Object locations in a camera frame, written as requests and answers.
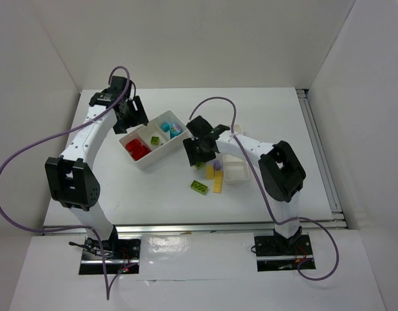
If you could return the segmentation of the green sloped lego brick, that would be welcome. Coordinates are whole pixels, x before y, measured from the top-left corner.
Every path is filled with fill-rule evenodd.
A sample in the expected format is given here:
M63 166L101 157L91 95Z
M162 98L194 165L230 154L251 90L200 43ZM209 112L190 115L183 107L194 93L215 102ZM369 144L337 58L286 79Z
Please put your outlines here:
M194 167L195 167L196 169L201 169L204 165L205 165L204 162L198 162L198 163L195 164Z

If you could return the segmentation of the yellow square lego brick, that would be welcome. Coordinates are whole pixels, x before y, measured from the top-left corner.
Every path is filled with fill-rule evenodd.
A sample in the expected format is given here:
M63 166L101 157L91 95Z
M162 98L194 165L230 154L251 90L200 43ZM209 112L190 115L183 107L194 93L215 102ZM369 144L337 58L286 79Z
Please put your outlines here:
M207 165L205 167L205 178L206 180L213 180L215 178L215 171L213 166Z

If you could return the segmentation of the light purple small lego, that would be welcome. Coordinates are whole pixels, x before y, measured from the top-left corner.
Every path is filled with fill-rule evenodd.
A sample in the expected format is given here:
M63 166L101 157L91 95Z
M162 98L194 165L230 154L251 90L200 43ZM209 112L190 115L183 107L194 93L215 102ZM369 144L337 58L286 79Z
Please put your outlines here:
M219 160L216 160L216 161L213 163L213 168L214 168L214 170L217 170L217 171L222 170L222 164L221 164L221 162L220 162Z

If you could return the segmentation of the teal rounded printed lego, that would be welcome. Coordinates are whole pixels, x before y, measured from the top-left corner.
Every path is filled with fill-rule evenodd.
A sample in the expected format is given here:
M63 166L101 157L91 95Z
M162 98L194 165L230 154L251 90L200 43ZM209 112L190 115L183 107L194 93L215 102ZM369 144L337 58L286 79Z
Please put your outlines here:
M170 138L173 139L183 132L182 128L177 123L169 124Z

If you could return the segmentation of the small green lego brick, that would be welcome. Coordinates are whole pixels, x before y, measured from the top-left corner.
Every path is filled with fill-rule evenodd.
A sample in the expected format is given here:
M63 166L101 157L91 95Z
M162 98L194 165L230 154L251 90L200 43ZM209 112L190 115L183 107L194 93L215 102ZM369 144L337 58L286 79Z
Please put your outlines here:
M160 138L157 136L152 136L150 140L150 144L154 146L159 146L160 145Z

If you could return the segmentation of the yellow long lego plate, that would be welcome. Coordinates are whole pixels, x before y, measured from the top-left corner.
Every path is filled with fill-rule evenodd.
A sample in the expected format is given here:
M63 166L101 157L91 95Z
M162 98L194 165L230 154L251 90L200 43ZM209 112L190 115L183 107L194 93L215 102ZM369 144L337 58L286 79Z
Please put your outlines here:
M223 183L223 171L216 170L214 171L214 182L213 182L213 192L220 194L222 192L222 183Z

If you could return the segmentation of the small teal lego brick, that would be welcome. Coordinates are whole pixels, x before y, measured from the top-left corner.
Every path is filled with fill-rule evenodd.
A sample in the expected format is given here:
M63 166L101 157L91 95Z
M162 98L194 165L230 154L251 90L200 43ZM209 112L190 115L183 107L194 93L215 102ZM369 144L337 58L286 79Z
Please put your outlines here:
M164 123L161 125L161 129L162 129L164 132L169 132L169 131L170 131L170 124L167 123L167 122L164 122Z

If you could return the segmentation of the green long lego brick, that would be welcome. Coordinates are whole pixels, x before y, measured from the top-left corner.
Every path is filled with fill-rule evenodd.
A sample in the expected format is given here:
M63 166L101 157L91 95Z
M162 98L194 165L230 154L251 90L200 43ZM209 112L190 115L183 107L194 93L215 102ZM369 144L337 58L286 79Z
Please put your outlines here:
M202 195L206 195L208 192L208 186L196 180L193 180L193 182L190 185L190 188Z

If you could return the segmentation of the red apple shaped lego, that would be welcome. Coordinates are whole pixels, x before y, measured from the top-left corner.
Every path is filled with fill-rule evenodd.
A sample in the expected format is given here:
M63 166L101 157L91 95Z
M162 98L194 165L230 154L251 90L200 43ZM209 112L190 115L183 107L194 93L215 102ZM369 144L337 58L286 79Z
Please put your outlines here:
M140 140L133 139L128 142L125 146L126 150L131 154L133 152L137 152L142 147Z

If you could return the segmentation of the red sloped lego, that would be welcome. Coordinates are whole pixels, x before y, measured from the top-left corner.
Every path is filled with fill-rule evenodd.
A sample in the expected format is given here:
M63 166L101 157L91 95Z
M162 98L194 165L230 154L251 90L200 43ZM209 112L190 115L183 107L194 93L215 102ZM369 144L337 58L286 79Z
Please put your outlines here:
M138 161L141 158L145 157L150 152L151 150L144 145L135 146L131 151L131 157L133 158L134 161Z

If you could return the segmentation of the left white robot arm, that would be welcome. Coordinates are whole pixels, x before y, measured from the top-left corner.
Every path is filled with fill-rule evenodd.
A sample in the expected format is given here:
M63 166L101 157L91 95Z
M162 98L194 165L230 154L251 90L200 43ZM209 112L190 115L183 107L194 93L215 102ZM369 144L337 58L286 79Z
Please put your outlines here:
M108 132L148 124L135 84L128 78L112 76L108 88L95 93L83 127L69 146L45 163L51 197L72 212L88 234L82 246L87 252L112 258L119 250L116 227L106 218L99 204L100 183L92 168Z

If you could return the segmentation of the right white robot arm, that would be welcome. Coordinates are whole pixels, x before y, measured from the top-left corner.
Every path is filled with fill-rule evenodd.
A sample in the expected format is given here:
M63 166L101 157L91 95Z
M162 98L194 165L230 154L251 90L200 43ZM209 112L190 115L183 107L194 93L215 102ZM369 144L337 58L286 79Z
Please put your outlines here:
M299 195L306 178L292 147L285 141L264 143L222 124L212 127L201 116L189 121L187 129L192 137L183 145L191 166L214 160L217 154L248 163L275 223L276 246L281 251L291 249L302 232Z

